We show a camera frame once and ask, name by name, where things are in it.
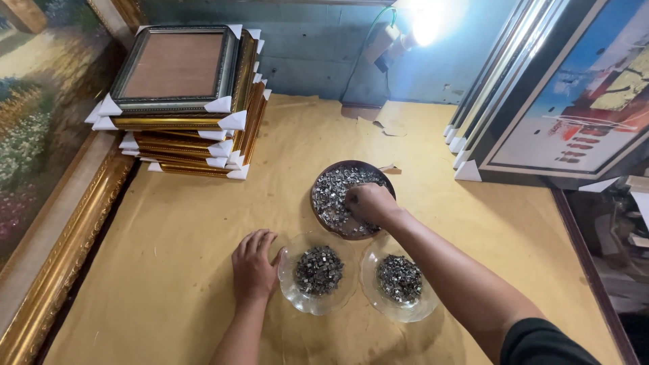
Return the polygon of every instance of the concrete wall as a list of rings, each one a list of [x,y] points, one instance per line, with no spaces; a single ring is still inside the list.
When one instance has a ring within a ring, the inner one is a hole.
[[[400,57],[388,77],[361,59],[343,100],[382,105],[389,97],[459,103],[516,0],[444,1],[447,24],[433,44],[413,48]],[[280,94],[319,95],[323,99],[341,99],[363,39],[382,9],[225,0],[143,0],[142,4],[151,24],[236,22],[261,29],[266,43],[260,72],[268,78],[268,87]],[[388,11],[380,24],[385,27],[390,20]],[[400,11],[397,25],[408,32],[411,14]]]

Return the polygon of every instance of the workbench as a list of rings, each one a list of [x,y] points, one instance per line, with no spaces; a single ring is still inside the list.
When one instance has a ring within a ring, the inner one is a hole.
[[[455,181],[442,137],[451,105],[389,102],[378,120],[341,116],[337,101],[272,95],[247,181],[146,171],[121,202],[45,364],[206,364],[234,313],[230,253],[247,233],[280,233],[273,250],[322,230],[308,194],[340,160],[388,175],[398,203],[528,296],[603,364],[621,364],[546,188]],[[370,240],[352,242],[360,258]],[[277,291],[260,364],[488,364],[443,305],[395,323],[360,286],[341,310],[316,317]]]

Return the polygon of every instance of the hand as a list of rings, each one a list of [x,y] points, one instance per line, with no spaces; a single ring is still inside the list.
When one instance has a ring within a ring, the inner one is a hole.
[[[392,194],[385,186],[375,183],[360,184],[347,191],[345,206],[352,215],[378,226],[385,225],[389,217],[399,210]]]
[[[232,253],[234,269],[234,299],[237,306],[251,301],[268,302],[275,291],[277,268],[279,267],[282,248],[272,263],[268,263],[268,249],[277,237],[277,233],[268,229],[253,231],[244,237]]]

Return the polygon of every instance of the person's left hand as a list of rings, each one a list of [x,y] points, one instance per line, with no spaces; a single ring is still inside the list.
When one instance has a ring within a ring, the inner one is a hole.
[[[241,240],[232,253],[237,306],[256,300],[268,302],[275,291],[279,281],[277,268],[284,250],[280,249],[273,262],[268,262],[268,249],[276,237],[277,233],[268,229],[253,231]]]

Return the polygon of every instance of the landscape painting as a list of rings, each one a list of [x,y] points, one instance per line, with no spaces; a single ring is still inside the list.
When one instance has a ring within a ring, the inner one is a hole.
[[[88,137],[122,54],[84,0],[0,0],[0,270]]]
[[[649,0],[610,0],[489,165],[598,173],[649,130]]]

